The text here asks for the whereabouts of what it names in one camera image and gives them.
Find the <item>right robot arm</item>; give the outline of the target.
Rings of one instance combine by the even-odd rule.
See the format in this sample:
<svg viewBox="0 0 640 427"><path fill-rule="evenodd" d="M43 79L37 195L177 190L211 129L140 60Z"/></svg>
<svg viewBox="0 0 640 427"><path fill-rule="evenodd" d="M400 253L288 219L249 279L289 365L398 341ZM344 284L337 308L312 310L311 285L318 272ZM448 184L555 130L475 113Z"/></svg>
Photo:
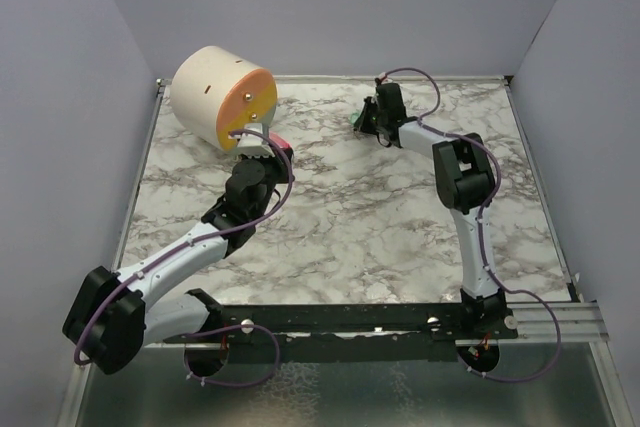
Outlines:
<svg viewBox="0 0 640 427"><path fill-rule="evenodd" d="M461 252L459 325L467 336L483 337L506 314L488 233L489 206L499 187L491 167L494 157L475 133L443 132L410 117L395 82L376 82L375 94L364 99L353 130L376 136L385 147L408 149L433 161L437 195L452 215Z"/></svg>

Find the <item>green key tag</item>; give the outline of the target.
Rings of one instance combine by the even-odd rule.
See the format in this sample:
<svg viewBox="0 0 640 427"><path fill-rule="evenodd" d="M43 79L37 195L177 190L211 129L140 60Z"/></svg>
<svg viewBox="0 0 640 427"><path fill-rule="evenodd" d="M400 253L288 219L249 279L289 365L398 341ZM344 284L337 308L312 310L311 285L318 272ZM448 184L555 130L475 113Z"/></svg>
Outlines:
<svg viewBox="0 0 640 427"><path fill-rule="evenodd" d="M349 123L352 127L357 125L360 114L358 112L354 112L349 116Z"/></svg>

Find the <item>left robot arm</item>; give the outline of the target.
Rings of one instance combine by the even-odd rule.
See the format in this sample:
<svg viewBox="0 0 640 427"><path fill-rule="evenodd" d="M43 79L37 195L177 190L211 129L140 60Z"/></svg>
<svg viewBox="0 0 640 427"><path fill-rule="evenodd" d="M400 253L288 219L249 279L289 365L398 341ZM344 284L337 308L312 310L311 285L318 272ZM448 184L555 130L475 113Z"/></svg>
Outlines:
<svg viewBox="0 0 640 427"><path fill-rule="evenodd" d="M206 266L240 249L256 226L279 210L293 177L293 149L273 157L243 157L224 194L179 240L153 256L111 272L99 266L84 278L63 324L74 362L112 374L143 346L146 314L167 292Z"/></svg>

